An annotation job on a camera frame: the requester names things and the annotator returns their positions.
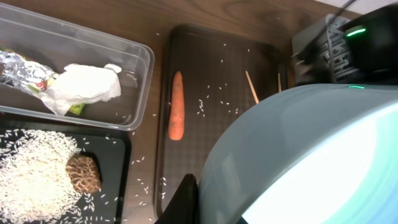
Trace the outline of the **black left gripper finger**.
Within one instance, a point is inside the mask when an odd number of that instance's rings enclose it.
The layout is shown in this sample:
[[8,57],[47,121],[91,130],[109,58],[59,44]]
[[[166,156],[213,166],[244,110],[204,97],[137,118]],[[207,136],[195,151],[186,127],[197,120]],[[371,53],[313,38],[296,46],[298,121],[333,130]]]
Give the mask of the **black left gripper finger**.
[[193,174],[186,174],[155,224],[196,224],[197,210],[197,179]]

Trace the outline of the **orange carrot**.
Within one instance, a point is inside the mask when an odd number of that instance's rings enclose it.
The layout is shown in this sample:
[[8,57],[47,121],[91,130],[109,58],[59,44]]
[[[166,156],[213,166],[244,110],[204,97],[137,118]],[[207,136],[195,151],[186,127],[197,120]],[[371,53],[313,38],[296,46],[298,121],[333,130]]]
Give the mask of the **orange carrot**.
[[183,77],[180,72],[174,75],[172,82],[172,99],[169,116],[169,138],[179,141],[183,138],[185,128],[185,102],[183,92]]

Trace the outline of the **brown cookie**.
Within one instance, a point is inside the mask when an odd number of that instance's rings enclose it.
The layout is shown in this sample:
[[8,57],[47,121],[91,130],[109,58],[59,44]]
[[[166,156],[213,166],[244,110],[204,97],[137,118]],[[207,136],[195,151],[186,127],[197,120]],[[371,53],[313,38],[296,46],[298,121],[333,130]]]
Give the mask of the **brown cookie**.
[[93,194],[100,190],[100,172],[92,157],[81,154],[73,156],[67,162],[65,170],[78,193]]

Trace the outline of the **light blue rice bowl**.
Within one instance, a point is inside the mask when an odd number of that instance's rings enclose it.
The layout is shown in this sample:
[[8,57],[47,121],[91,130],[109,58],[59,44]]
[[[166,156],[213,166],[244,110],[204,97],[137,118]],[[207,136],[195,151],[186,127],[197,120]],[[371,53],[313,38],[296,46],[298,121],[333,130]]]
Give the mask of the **light blue rice bowl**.
[[397,87],[305,85],[243,113],[199,184],[200,223],[396,223]]

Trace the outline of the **white napkin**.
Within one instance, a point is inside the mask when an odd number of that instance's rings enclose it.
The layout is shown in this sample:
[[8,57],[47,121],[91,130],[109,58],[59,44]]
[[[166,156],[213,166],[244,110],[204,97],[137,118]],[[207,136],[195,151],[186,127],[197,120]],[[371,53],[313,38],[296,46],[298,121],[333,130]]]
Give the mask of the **white napkin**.
[[69,64],[45,91],[39,93],[43,104],[59,116],[74,105],[109,101],[121,96],[118,73],[122,68],[107,64],[103,68]]

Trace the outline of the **foil yellow snack wrapper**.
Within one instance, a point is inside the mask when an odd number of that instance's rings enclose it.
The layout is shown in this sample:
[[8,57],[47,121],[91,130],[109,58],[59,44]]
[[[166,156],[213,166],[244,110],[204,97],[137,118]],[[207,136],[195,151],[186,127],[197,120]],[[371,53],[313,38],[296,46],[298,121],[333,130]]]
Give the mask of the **foil yellow snack wrapper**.
[[57,113],[41,99],[40,94],[50,88],[61,75],[14,50],[1,48],[1,83],[40,99],[54,114]]

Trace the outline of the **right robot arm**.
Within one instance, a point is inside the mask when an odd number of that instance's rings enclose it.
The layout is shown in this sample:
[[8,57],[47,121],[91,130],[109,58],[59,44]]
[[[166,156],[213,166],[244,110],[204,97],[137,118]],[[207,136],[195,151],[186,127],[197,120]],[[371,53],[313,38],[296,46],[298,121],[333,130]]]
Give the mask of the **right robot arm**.
[[397,4],[353,20],[335,14],[292,39],[295,84],[397,84]]

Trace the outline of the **grey dishwasher rack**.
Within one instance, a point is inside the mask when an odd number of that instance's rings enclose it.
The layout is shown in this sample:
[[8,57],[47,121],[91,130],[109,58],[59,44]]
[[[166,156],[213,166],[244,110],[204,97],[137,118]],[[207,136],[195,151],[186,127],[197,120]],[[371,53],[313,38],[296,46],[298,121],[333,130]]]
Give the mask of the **grey dishwasher rack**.
[[[341,31],[350,20],[339,16],[327,30],[323,29],[333,17],[333,14],[328,14],[293,36],[292,50],[297,86],[312,83],[351,83],[363,78],[363,74],[351,64],[351,53],[344,32]],[[321,36],[317,39],[315,61],[305,64],[298,58],[298,54],[318,34]]]

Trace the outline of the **black plastic tray bin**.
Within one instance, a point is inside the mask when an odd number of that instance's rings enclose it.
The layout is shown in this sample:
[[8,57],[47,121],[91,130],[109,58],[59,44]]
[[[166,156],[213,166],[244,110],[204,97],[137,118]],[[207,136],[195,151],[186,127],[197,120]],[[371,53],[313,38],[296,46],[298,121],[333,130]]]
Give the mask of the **black plastic tray bin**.
[[101,190],[83,195],[73,210],[51,223],[126,223],[123,200],[130,164],[131,142],[124,131],[74,125],[1,121],[1,146],[15,141],[23,129],[57,131],[72,137],[82,154],[95,159],[101,177]]

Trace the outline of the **brown serving tray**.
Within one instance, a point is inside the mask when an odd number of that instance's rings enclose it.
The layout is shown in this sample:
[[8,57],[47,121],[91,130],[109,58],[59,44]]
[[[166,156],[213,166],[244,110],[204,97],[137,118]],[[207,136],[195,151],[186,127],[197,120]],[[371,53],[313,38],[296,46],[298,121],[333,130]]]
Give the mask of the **brown serving tray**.
[[[275,46],[213,29],[183,24],[172,29],[165,49],[154,210],[161,216],[186,174],[201,176],[223,132],[255,105],[248,71],[259,100],[287,87],[287,64]],[[169,138],[174,75],[183,77],[183,138]]]

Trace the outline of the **white rice pile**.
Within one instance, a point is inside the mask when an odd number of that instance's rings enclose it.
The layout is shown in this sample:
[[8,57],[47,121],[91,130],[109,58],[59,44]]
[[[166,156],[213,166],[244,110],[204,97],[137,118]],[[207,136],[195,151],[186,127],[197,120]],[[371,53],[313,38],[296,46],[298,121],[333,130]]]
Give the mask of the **white rice pile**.
[[1,221],[25,223],[59,219],[81,198],[66,172],[81,149],[56,131],[6,131],[1,146]]

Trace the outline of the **right wooden chopstick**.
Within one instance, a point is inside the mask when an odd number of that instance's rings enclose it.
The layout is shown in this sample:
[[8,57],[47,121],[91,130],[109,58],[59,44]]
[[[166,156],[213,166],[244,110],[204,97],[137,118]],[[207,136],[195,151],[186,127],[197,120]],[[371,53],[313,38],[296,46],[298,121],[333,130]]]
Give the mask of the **right wooden chopstick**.
[[280,73],[278,73],[278,92],[280,93],[282,91],[282,85],[281,85],[281,79],[280,79]]

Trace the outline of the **clear plastic bin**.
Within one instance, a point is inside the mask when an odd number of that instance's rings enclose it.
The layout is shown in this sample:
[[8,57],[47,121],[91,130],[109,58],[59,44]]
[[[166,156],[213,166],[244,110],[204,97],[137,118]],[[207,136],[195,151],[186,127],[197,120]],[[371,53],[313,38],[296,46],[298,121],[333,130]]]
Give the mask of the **clear plastic bin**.
[[122,69],[121,96],[86,105],[79,115],[55,115],[38,98],[6,84],[1,85],[1,111],[123,131],[140,125],[154,66],[148,46],[2,3],[1,47],[59,73],[71,63],[112,63]]

